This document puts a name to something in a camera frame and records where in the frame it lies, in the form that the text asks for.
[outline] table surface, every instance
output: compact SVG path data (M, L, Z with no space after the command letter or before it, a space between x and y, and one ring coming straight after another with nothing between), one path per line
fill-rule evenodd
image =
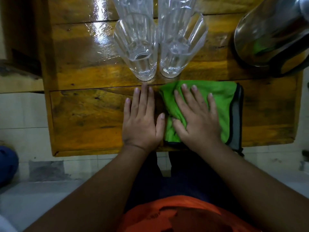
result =
M262 0L198 0L209 31L203 48L174 79L148 81L156 114L165 111L159 85L175 80L236 81L244 87L243 146L294 141L302 73L263 78L242 69L230 49L240 18ZM54 156L118 153L123 105L139 81L112 41L118 19L112 0L35 0L48 126ZM291 68L299 55L285 64ZM162 143L157 151L168 151Z

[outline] right hand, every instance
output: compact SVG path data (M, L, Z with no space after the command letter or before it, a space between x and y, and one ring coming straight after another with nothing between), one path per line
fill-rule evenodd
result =
M187 103L177 90L174 91L174 95L176 103L186 119L187 127L184 128L181 121L175 118L173 118L173 127L183 143L198 154L209 150L214 145L222 144L221 127L213 95L209 94L207 97L210 106L208 109L202 94L195 85L191 88L194 97L186 84L182 84L181 90Z

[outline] stainless steel jug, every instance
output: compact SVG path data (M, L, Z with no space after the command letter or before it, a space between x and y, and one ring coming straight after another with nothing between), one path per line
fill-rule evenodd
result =
M309 0L264 0L239 22L234 47L245 63L269 67L275 77L306 68L309 56L281 73L288 59L309 48Z

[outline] drinking glass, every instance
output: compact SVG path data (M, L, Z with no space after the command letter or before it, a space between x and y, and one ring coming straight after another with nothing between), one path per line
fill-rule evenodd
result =
M131 13L117 21L114 41L118 53L142 81L155 76L158 60L158 33L152 18Z
M160 43L160 72L168 78L178 76L205 44L208 31L204 16L187 7L171 11L163 20Z
M167 16L172 10L179 9L182 7L189 7L194 11L196 0L158 0L158 29L159 34L164 34L162 30L162 20Z
M140 13L153 18L153 0L113 0L119 18L123 19L130 13Z

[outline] blue object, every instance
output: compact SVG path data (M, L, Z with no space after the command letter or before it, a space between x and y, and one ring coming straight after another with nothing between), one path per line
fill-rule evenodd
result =
M18 156L12 149L0 146L0 187L9 183L18 169Z

